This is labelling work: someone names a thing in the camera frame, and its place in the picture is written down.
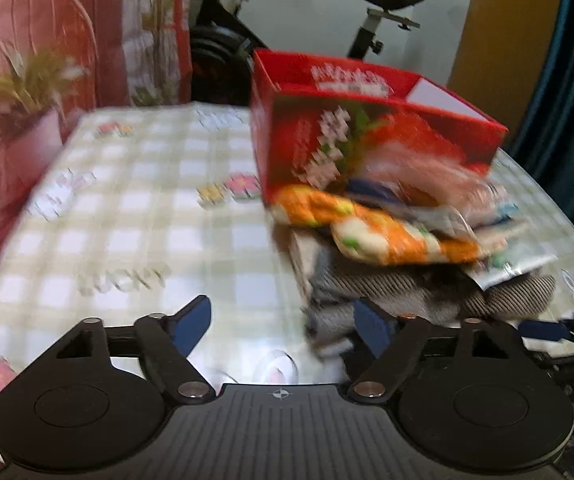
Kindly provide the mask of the grey striped knit cloth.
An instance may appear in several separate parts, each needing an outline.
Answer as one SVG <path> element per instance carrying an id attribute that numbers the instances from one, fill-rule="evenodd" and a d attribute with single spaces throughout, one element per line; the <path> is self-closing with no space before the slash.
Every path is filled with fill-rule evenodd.
<path id="1" fill-rule="evenodd" d="M 354 302 L 362 298 L 393 316 L 447 324 L 486 316 L 536 318 L 556 290 L 555 278 L 538 272 L 481 290 L 456 266 L 373 266 L 346 258 L 329 237 L 303 231 L 291 233 L 289 255 L 305 300 L 305 331 L 315 347 L 354 332 Z"/>

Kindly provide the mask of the orange floral soft cloth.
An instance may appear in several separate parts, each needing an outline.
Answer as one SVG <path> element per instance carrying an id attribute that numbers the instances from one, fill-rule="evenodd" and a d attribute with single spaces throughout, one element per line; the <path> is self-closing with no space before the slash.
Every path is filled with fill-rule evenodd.
<path id="1" fill-rule="evenodd" d="M 382 210 L 305 185 L 282 188 L 270 211 L 288 226 L 327 228 L 343 255 L 378 266 L 470 263 L 484 256 L 471 240 L 440 240 Z"/>

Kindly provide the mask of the pink packaged tissue pack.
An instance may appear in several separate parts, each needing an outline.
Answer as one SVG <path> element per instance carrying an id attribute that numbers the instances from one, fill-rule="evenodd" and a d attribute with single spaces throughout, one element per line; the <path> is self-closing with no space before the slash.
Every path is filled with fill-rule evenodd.
<path id="1" fill-rule="evenodd" d="M 398 142 L 365 156 L 345 193 L 393 217 L 458 240 L 510 216 L 506 190 L 453 159 L 421 154 Z"/>

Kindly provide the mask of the checked plaid tablecloth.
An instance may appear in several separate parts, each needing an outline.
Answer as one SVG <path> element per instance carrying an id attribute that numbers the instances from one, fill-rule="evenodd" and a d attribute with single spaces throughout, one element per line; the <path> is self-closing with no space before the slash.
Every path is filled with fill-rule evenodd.
<path id="1" fill-rule="evenodd" d="M 255 197 L 243 108 L 105 108 L 78 124 L 0 255 L 0 385 L 88 316 L 126 324 L 197 295 L 209 380 L 335 382 L 305 335 L 288 240 Z"/>

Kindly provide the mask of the red strawberry cardboard box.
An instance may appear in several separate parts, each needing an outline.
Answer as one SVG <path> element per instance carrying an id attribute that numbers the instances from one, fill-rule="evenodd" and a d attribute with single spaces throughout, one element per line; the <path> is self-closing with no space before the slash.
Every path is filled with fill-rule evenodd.
<path id="1" fill-rule="evenodd" d="M 336 192 L 390 142 L 487 174 L 508 133 L 417 73 L 268 49 L 253 57 L 250 113 L 265 203 L 292 184 Z"/>

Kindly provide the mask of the potted plant pink pot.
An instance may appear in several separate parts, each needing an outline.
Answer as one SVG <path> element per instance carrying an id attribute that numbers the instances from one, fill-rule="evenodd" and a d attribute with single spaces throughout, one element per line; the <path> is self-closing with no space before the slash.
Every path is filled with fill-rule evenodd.
<path id="1" fill-rule="evenodd" d="M 63 148 L 66 99 L 90 69 L 59 48 L 23 51 L 0 43 L 0 205 L 43 177 Z"/>

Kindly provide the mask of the wooden door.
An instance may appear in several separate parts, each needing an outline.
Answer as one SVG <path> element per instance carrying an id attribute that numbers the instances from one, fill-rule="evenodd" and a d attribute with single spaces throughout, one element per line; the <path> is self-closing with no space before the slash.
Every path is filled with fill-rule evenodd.
<path id="1" fill-rule="evenodd" d="M 447 87 L 518 130 L 540 76 L 559 0 L 470 0 Z"/>

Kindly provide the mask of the red patterned curtain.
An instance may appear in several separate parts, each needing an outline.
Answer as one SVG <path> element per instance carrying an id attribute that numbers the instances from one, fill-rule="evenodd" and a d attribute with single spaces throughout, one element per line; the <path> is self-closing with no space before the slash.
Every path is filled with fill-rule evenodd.
<path id="1" fill-rule="evenodd" d="M 89 110 L 188 100 L 188 10 L 188 0 L 0 0 L 0 43 L 59 48 L 89 67 L 78 94 L 66 99 L 64 146 Z M 0 205 L 0 248 L 31 190 Z"/>

